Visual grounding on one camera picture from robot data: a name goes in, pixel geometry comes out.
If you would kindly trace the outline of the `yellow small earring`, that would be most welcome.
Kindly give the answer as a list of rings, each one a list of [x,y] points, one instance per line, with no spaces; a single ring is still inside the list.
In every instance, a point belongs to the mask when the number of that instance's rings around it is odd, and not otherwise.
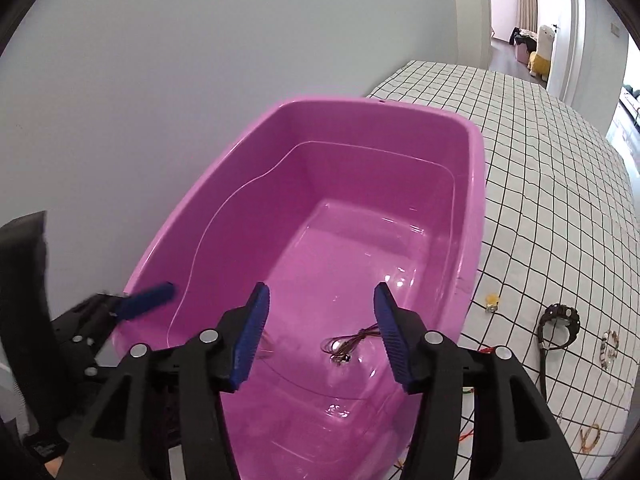
[[[485,298],[485,310],[488,312],[496,312],[500,304],[500,296],[498,294],[488,294]]]

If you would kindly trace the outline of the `black wrist watch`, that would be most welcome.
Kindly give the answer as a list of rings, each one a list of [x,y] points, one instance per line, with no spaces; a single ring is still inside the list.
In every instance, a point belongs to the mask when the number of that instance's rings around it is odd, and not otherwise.
[[[548,399],[547,361],[552,351],[565,350],[577,339],[582,321],[578,311],[566,304],[550,304],[544,309],[536,328],[539,354],[539,389]]]

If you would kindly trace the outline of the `pink plastic tub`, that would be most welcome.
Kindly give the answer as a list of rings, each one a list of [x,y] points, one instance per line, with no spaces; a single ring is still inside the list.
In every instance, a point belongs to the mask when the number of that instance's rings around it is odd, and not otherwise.
[[[380,283],[457,338],[484,210],[483,137],[460,115],[374,99],[282,104],[156,234],[127,290],[171,282],[175,299],[119,326],[114,345],[184,344],[265,283],[265,339],[247,381],[222,399],[240,475],[381,479],[420,400],[395,382],[378,338],[344,364],[322,347],[373,324]]]

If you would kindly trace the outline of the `white black grid bedsheet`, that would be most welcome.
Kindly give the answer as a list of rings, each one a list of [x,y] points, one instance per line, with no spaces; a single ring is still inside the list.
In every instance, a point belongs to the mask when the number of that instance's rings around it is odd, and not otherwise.
[[[459,341],[504,344],[539,384],[538,320],[550,304],[574,307],[582,327],[548,356],[548,402],[580,473],[598,478],[622,445],[639,369],[639,223],[620,155],[539,84],[490,70],[411,61],[373,95],[451,110],[483,133],[486,220]]]

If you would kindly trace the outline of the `white door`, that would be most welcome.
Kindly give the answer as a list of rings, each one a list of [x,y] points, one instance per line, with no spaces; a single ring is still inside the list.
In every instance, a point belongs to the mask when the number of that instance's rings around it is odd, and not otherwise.
[[[555,37],[547,90],[572,106],[576,93],[586,36],[586,0],[552,0]]]

